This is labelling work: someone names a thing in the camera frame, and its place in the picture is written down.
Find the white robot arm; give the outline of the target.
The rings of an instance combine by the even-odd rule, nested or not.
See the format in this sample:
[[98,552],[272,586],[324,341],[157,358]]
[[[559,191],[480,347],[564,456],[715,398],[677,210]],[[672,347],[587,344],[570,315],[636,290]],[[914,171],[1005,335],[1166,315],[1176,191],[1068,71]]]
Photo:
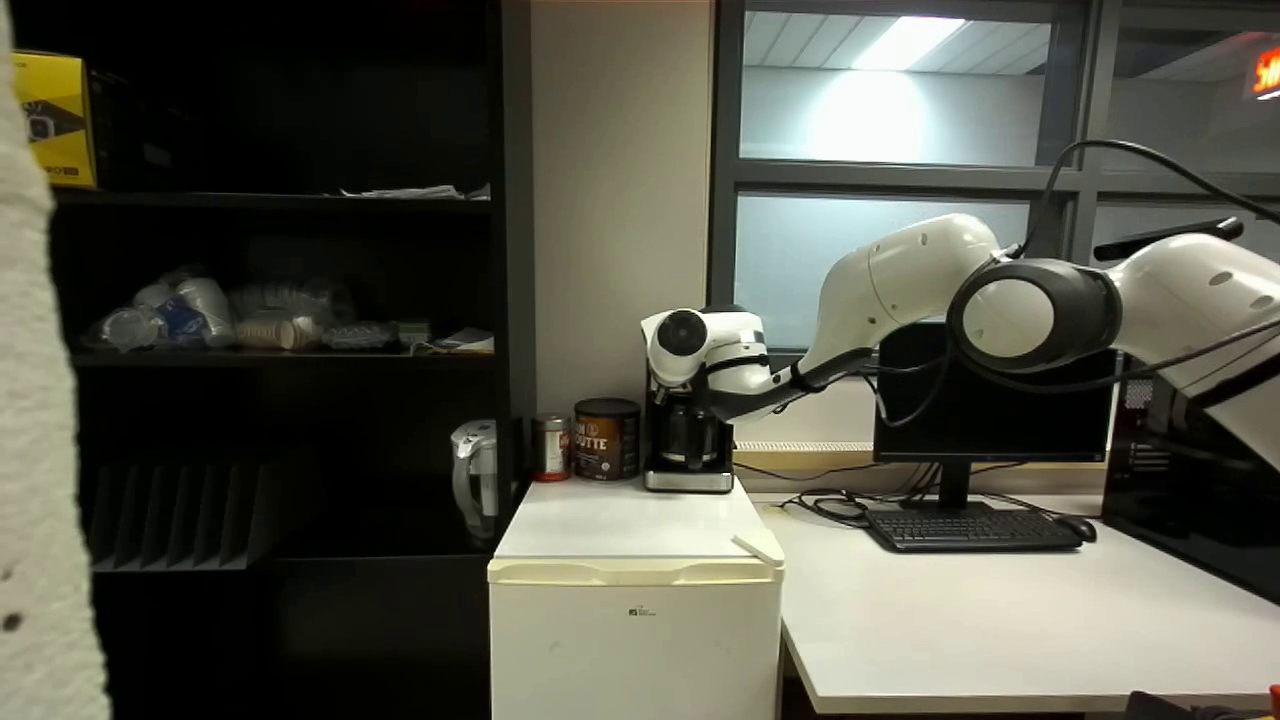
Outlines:
[[869,374],[881,344],[924,320],[1000,379],[1122,350],[1280,465],[1280,265],[1213,230],[1166,230],[1116,265],[1017,261],[981,214],[947,210],[839,254],[788,366],[739,306],[663,306],[639,335],[663,393],[736,418]]

